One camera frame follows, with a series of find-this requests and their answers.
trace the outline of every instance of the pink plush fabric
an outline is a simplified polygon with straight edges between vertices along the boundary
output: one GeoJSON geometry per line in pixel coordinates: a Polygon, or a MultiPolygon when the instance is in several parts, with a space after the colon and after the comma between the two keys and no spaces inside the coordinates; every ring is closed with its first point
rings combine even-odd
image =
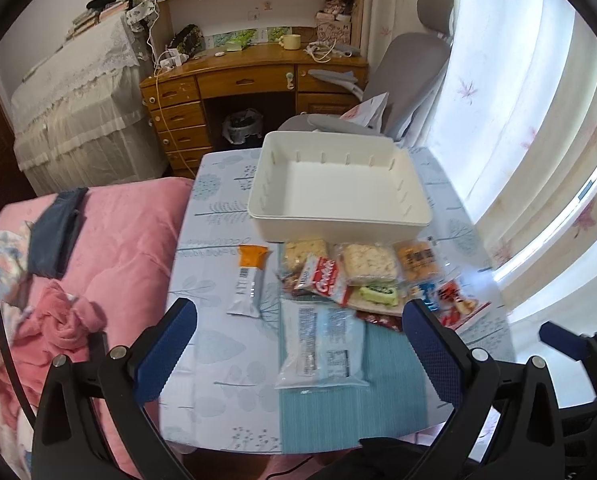
{"type": "MultiPolygon", "coordinates": [[[[83,296],[102,309],[110,348],[130,346],[163,316],[192,184],[185,178],[160,178],[88,192],[86,221],[60,284],[66,293],[83,296]]],[[[0,214],[0,230],[16,232],[21,221],[35,221],[55,197],[6,206],[0,214]]],[[[29,304],[38,304],[49,281],[34,277],[29,304]]],[[[152,403],[147,411],[156,422],[158,405],[152,403]]],[[[101,423],[118,465],[137,476],[105,406],[101,423]]]]}
{"type": "MultiPolygon", "coordinates": [[[[87,361],[87,335],[105,328],[105,316],[85,298],[74,304],[58,282],[51,282],[31,316],[19,326],[11,346],[12,358],[30,404],[38,408],[45,377],[54,356],[65,354],[73,362],[87,361]]],[[[20,405],[5,365],[0,367],[0,402],[3,420],[16,429],[20,405]]]]}

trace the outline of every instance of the gray chair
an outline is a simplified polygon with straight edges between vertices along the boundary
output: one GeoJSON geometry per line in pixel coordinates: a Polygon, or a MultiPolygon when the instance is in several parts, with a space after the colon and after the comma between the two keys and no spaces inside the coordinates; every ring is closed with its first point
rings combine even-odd
{"type": "MultiPolygon", "coordinates": [[[[428,97],[439,77],[445,74],[450,59],[450,17],[454,0],[418,0],[421,23],[430,32],[408,32],[392,40],[381,64],[363,91],[356,78],[329,70],[310,70],[317,79],[337,84],[367,101],[389,92],[383,113],[381,133],[393,139],[409,124],[413,113],[428,97]]],[[[310,131],[376,134],[367,128],[321,114],[303,114],[285,121],[284,131],[310,131]]]]}

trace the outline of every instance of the red and white snack package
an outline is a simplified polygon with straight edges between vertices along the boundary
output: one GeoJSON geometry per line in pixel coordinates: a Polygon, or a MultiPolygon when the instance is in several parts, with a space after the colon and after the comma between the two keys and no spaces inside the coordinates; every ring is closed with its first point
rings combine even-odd
{"type": "Polygon", "coordinates": [[[347,306],[352,293],[351,287],[347,286],[347,278],[336,261],[313,254],[307,257],[294,288],[309,290],[341,306],[347,306]]]}

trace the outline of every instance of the yellow cord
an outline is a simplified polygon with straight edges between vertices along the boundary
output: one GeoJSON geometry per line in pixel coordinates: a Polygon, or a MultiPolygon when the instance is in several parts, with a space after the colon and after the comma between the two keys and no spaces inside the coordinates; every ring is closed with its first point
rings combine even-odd
{"type": "Polygon", "coordinates": [[[165,114],[163,113],[163,108],[161,107],[161,95],[158,93],[158,77],[161,75],[161,72],[163,72],[162,69],[158,69],[154,72],[154,75],[156,76],[156,99],[158,102],[158,109],[161,112],[161,119],[163,121],[163,124],[165,124],[167,133],[170,134],[170,139],[172,139],[172,142],[174,143],[174,149],[176,150],[176,153],[179,154],[179,156],[181,157],[182,163],[185,164],[185,167],[190,171],[190,173],[192,173],[194,179],[196,179],[196,172],[194,170],[192,170],[192,168],[190,168],[189,165],[187,164],[187,161],[185,160],[185,157],[181,153],[181,150],[179,149],[178,144],[176,144],[176,139],[174,138],[174,134],[170,130],[170,127],[167,125],[167,121],[165,121],[165,114]]]}

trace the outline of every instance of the chair armrest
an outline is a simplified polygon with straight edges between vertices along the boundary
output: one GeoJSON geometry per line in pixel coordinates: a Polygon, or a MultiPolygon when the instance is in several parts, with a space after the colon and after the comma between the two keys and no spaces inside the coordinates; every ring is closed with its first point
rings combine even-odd
{"type": "Polygon", "coordinates": [[[323,132],[334,132],[338,134],[357,134],[357,135],[370,135],[377,136],[381,133],[373,130],[372,128],[366,128],[365,126],[358,126],[358,124],[344,121],[338,117],[324,114],[310,114],[307,117],[307,122],[318,128],[323,132]]]}
{"type": "Polygon", "coordinates": [[[363,90],[355,85],[359,80],[354,76],[352,72],[334,72],[333,70],[317,70],[312,69],[307,73],[321,81],[326,83],[335,84],[345,88],[351,92],[359,101],[363,101],[363,90]]]}

